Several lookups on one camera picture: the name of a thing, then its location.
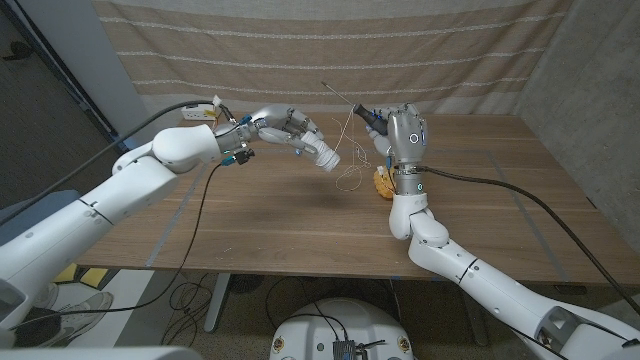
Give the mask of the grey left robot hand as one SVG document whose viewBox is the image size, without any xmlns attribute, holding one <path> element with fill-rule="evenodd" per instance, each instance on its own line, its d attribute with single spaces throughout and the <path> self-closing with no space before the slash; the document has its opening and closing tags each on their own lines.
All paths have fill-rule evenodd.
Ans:
<svg viewBox="0 0 640 360">
<path fill-rule="evenodd" d="M 309 116 L 286 104 L 265 106 L 245 115 L 239 124 L 242 130 L 250 134 L 249 141 L 259 138 L 271 144 L 289 145 L 310 155 L 317 155 L 319 151 L 311 144 L 308 133 L 319 140 L 324 139 L 319 127 Z"/>
</svg>

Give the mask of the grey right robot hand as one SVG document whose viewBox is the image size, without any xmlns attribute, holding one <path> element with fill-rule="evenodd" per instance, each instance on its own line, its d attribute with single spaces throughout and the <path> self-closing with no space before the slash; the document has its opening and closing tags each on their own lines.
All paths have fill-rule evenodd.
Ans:
<svg viewBox="0 0 640 360">
<path fill-rule="evenodd" d="M 399 165 L 419 163 L 427 147 L 426 120 L 411 103 L 364 111 L 367 132 L 376 150 Z"/>
</svg>

